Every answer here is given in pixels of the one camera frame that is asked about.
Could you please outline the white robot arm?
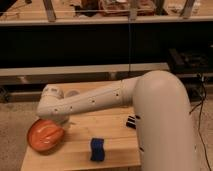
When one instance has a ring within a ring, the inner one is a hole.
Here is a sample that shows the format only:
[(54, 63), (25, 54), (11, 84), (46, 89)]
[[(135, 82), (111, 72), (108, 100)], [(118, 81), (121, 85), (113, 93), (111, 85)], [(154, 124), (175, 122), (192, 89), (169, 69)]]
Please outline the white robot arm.
[(199, 171), (189, 97), (180, 79), (168, 71), (150, 71), (67, 98), (48, 85), (37, 115), (56, 120), (120, 106), (134, 110), (142, 171)]

